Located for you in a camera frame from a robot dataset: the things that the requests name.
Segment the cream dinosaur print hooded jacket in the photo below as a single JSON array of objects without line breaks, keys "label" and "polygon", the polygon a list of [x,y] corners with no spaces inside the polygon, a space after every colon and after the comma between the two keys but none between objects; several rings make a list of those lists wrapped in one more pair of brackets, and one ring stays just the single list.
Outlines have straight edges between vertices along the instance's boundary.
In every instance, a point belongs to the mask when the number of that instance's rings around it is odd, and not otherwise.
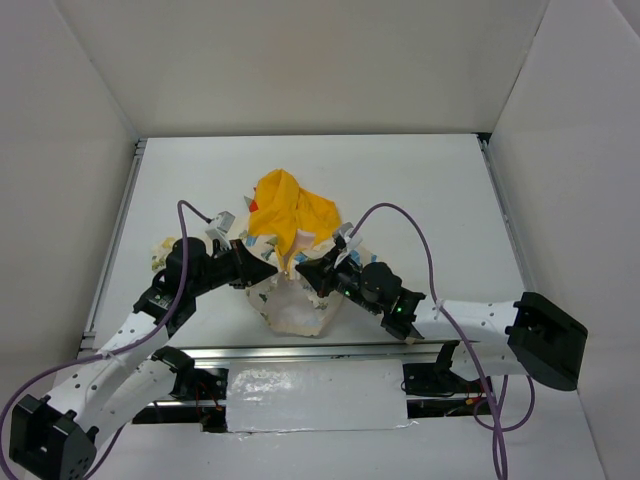
[{"label": "cream dinosaur print hooded jacket", "polygon": [[[235,217],[222,244],[240,240],[254,256],[278,269],[275,276],[239,289],[274,332],[317,337],[335,317],[343,297],[332,293],[319,298],[295,266],[327,254],[334,245],[332,234],[341,224],[333,201],[302,188],[282,169],[258,181],[248,215]],[[203,289],[202,280],[213,241],[206,234],[169,237],[155,247],[155,276],[135,303],[135,311],[151,315],[175,334],[195,313],[197,297],[212,291]]]}]

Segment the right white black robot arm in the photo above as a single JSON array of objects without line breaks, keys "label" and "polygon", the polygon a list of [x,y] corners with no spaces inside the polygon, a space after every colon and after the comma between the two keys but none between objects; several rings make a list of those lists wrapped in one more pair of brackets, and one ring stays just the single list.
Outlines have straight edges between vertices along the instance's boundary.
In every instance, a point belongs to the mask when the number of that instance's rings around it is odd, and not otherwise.
[{"label": "right white black robot arm", "polygon": [[468,380],[527,375],[559,391],[577,388],[588,330],[545,296],[526,291],[507,302],[434,300],[405,288],[384,262],[361,265],[330,252],[296,271],[319,297],[338,293],[381,319],[400,341],[440,342],[437,384],[459,390]]}]

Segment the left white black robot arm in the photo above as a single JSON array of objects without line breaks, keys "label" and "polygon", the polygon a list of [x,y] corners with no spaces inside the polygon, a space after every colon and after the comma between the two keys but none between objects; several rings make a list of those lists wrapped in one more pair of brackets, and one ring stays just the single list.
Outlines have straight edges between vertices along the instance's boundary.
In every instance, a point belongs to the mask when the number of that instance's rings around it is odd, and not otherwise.
[{"label": "left white black robot arm", "polygon": [[147,404],[212,392],[217,377],[169,339],[195,313],[198,296],[251,287],[277,272],[239,240],[212,251],[198,238],[176,241],[164,269],[98,353],[69,363],[73,375],[42,397],[20,390],[4,409],[10,460],[40,479],[85,479],[101,445]]}]

